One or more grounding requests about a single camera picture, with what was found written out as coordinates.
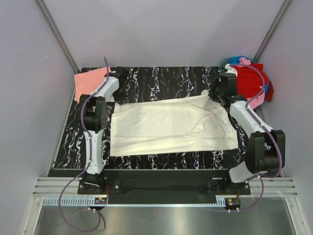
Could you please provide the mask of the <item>cream white t shirt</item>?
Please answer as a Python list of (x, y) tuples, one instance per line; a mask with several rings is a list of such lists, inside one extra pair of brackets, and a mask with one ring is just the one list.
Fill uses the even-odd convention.
[(237, 131), (208, 91), (185, 98), (116, 105), (110, 156), (238, 148)]

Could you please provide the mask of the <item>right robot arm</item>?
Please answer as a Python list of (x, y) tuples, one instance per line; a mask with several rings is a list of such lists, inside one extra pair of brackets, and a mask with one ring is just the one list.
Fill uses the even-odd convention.
[(238, 94), (237, 76), (224, 73), (216, 78), (209, 96), (221, 104), (248, 136), (245, 160), (228, 170), (228, 178), (222, 181), (224, 192), (233, 194), (239, 183), (256, 177), (278, 177), (285, 165), (286, 135), (263, 122), (247, 99)]

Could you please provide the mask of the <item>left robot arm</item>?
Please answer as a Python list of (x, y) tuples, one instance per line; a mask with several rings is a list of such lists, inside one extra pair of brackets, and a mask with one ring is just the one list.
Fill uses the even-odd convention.
[(96, 194), (105, 190), (102, 162), (102, 137), (108, 123), (107, 101), (113, 98), (121, 102), (124, 95), (124, 84), (128, 78), (125, 67), (116, 67), (113, 71), (107, 68), (93, 70), (100, 77), (98, 85), (90, 92), (80, 96), (80, 122), (86, 142), (86, 166), (80, 178), (80, 187), (86, 187)]

